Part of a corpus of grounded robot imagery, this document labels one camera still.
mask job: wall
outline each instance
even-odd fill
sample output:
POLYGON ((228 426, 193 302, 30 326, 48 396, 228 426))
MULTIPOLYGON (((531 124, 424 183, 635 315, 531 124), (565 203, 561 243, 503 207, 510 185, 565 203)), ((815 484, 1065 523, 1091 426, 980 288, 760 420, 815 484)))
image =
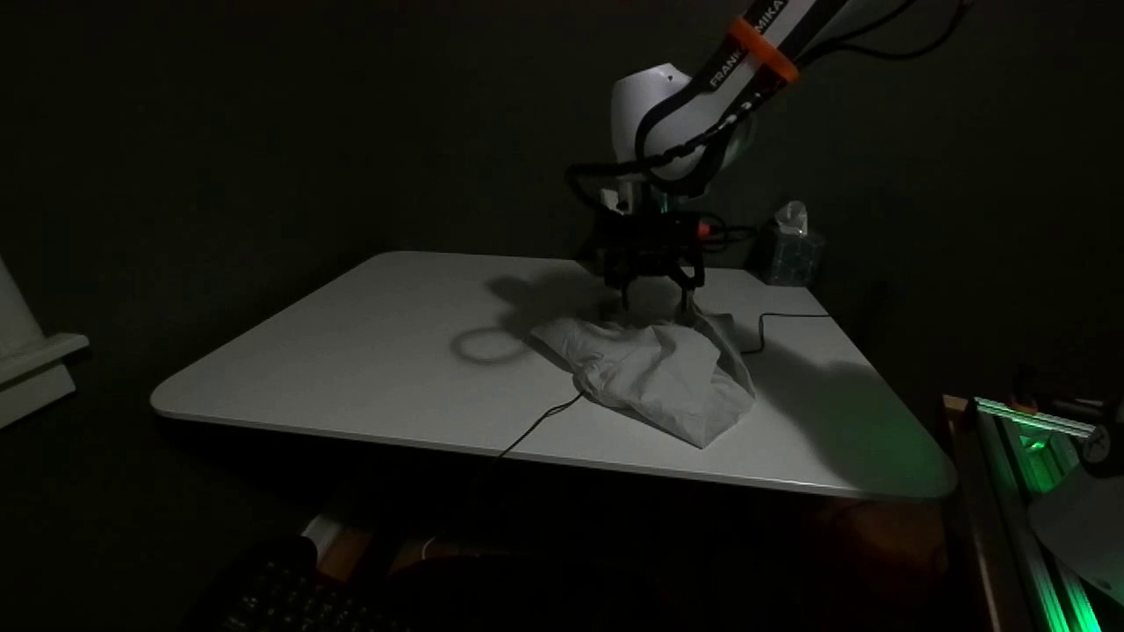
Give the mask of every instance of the wall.
MULTIPOLYGON (((0 254, 41 324, 93 350, 78 400, 0 434, 0 612, 164 627, 308 501, 169 440, 147 391, 379 249, 571 254, 561 167, 606 152, 612 76, 705 52, 738 3, 30 9, 0 32, 0 254), (137 580, 150 558, 164 581, 137 580)), ((804 197, 822 299, 916 408, 1001 393, 1010 365, 1117 391, 1117 25, 1108 0, 974 0, 928 61, 822 61, 760 114, 714 209, 804 197)))

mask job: black object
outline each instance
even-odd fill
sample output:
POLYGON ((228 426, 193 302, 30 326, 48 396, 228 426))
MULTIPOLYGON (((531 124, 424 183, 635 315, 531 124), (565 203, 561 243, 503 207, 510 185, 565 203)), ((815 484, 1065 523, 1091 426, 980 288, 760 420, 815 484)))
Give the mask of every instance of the black object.
POLYGON ((347 592, 315 573, 315 546, 304 536, 283 536, 235 561, 235 568, 205 597, 189 632, 406 632, 372 597, 347 592))
MULTIPOLYGON (((779 16, 779 9, 786 9, 786 0, 753 0, 746 7, 746 22, 755 25, 760 32, 769 32, 769 25, 779 16)), ((786 35, 786 41, 779 41, 779 50, 786 56, 796 56, 822 25, 830 25, 834 14, 844 9, 844 0, 817 0, 808 16, 786 35)), ((635 159, 646 160, 652 159, 646 152, 648 134, 673 114, 679 107, 686 107, 687 100, 714 96, 722 87, 722 80, 730 76, 730 71, 746 61, 742 41, 734 41, 730 35, 715 46, 715 52, 694 68, 690 80, 673 92, 668 100, 652 106, 640 127, 635 127, 635 159)), ((662 179, 658 167, 644 166, 644 175, 671 193, 671 197, 702 197, 705 185, 715 179, 715 173, 728 160, 730 145, 738 139, 738 127, 761 107, 777 92, 782 87, 779 76, 771 73, 755 73, 738 97, 728 106, 728 113, 698 138, 686 139, 681 147, 671 147, 662 154, 690 154, 694 147, 702 147, 698 160, 690 166, 687 175, 681 179, 662 179)))
POLYGON ((594 558, 582 546, 541 554, 431 558, 386 586, 417 632, 690 632, 690 606, 662 592, 659 568, 594 558))
POLYGON ((764 284, 812 284, 817 276, 817 262, 824 254, 824 237, 789 235, 769 224, 748 249, 748 270, 764 284))
POLYGON ((686 293, 705 281, 702 214, 600 214, 596 230, 580 257, 627 306, 635 276, 671 276, 686 293))
POLYGON ((1097 426, 1087 440, 1073 440, 1078 461, 1091 477, 1120 477, 1124 475, 1124 400, 1120 396, 1069 396, 1042 385, 1032 368, 1014 368, 1010 380, 1014 400, 1097 426))

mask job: white cloth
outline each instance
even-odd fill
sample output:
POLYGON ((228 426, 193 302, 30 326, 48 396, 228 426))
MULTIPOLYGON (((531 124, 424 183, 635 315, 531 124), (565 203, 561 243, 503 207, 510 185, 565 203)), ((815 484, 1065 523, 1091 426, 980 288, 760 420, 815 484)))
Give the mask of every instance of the white cloth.
POLYGON ((721 368, 721 346, 690 326, 606 326, 550 319, 531 330, 577 385, 620 414, 644 416, 690 444, 708 444, 748 408, 748 385, 721 368))

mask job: wire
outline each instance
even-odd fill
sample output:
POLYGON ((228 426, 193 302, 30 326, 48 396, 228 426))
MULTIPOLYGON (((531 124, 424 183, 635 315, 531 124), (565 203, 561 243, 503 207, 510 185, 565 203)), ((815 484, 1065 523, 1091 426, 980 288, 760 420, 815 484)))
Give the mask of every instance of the wire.
POLYGON ((764 346, 769 346, 764 324, 769 319, 830 319, 830 311, 761 311, 760 315, 760 345, 755 346, 742 346, 742 355, 764 355, 764 346))
MULTIPOLYGON (((779 22, 782 9, 786 9, 786 0, 764 7, 755 16, 753 14, 746 14, 746 16, 753 16, 760 32, 769 32, 771 22, 779 22)), ((746 50, 738 50, 738 46, 730 50, 730 41, 728 41, 708 61, 721 71, 721 84, 730 76, 730 61, 742 64, 746 50)), ((652 127, 659 127, 671 113, 686 107, 690 97, 714 96, 721 87, 721 84, 705 84, 698 76, 702 76, 702 71, 694 71, 694 80, 687 80, 681 92, 673 92, 671 97, 662 97, 659 106, 652 106, 640 120, 640 128, 632 138, 640 160, 646 159, 646 139, 648 139, 652 127)), ((748 87, 738 92, 738 97, 722 107, 722 114, 708 128, 702 128, 698 138, 662 152, 662 154, 673 154, 673 159, 687 159, 687 154, 694 154, 694 147, 702 147, 698 160, 690 166, 690 173, 686 179, 662 179, 658 167, 644 167, 644 175, 662 193, 702 193, 705 183, 721 173, 721 166, 728 159, 728 147, 734 145, 738 127, 742 124, 753 127, 753 113, 760 107, 761 97, 764 97, 764 92, 760 87, 760 80, 748 80, 748 87)))
POLYGON ((913 46, 913 50, 872 50, 872 46, 852 41, 852 37, 873 32, 873 29, 884 29, 890 22, 901 16, 913 7, 916 7, 916 0, 901 0, 893 9, 884 9, 880 16, 873 16, 873 22, 860 25, 860 29, 852 29, 845 35, 834 35, 834 37, 824 37, 824 41, 812 46, 801 56, 801 64, 812 68, 812 64, 817 64, 822 56, 832 56, 832 52, 856 52, 856 56, 872 56, 872 61, 916 61, 916 56, 928 56, 928 52, 941 50, 954 35, 954 29, 962 25, 962 16, 968 9, 966 0, 954 0, 954 9, 941 25, 941 32, 932 41, 913 46))
POLYGON ((571 408, 571 403, 580 403, 582 400, 582 393, 577 393, 577 396, 569 396, 569 400, 561 400, 561 403, 553 403, 553 408, 546 408, 543 414, 537 414, 534 416, 534 426, 531 427, 524 427, 524 434, 517 434, 511 440, 511 444, 507 444, 503 454, 498 454, 498 461, 507 461, 531 432, 537 432, 537 426, 541 420, 546 420, 546 416, 553 416, 553 414, 561 414, 565 408, 571 408))
POLYGON ((928 52, 941 50, 954 35, 954 29, 957 29, 957 22, 966 14, 968 14, 968 3, 954 3, 954 9, 946 22, 946 29, 932 41, 923 41, 916 50, 866 50, 866 46, 852 46, 852 41, 844 41, 839 50, 844 52, 856 52, 856 56, 873 56, 873 61, 916 61, 916 56, 928 56, 928 52))
POLYGON ((671 166, 673 159, 687 159, 698 147, 708 147, 714 139, 722 139, 722 134, 738 128, 742 124, 753 124, 753 107, 734 107, 721 114, 708 128, 702 128, 690 139, 681 139, 659 154, 644 154, 635 160, 580 160, 565 167, 569 190, 590 207, 590 209, 606 209, 594 193, 587 193, 582 179, 619 179, 619 175, 646 175, 659 190, 671 183, 658 175, 658 167, 671 166))

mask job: green light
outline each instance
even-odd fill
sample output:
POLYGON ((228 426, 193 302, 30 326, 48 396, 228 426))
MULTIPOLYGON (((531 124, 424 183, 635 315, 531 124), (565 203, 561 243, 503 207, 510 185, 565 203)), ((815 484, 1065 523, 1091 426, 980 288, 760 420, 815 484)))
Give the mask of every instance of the green light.
POLYGON ((1087 440, 1091 427, 1084 420, 1072 420, 1072 416, 1058 416, 1046 412, 1017 412, 988 396, 975 396, 975 408, 991 416, 1005 416, 1010 426, 1025 426, 1025 427, 1039 427, 1039 432, 1058 432, 1058 434, 1073 434, 1073 440, 1087 440))
MULTIPOLYGON (((1010 432, 1021 449, 1014 449, 1014 469, 1021 475, 1021 484, 1032 497, 1053 492, 1069 477, 1065 449, 1069 440, 1039 434, 1037 427, 1014 427, 1010 432)), ((1039 591, 1042 620, 1049 632, 1101 632, 1097 606, 1084 592, 1084 586, 1073 577, 1062 577, 1065 599, 1072 604, 1072 614, 1062 606, 1062 592, 1039 591)))
POLYGON ((1087 604, 1084 586, 1069 577, 1065 592, 1069 592, 1069 604, 1073 606, 1078 632, 1099 632, 1099 618, 1097 618, 1097 606, 1087 604))

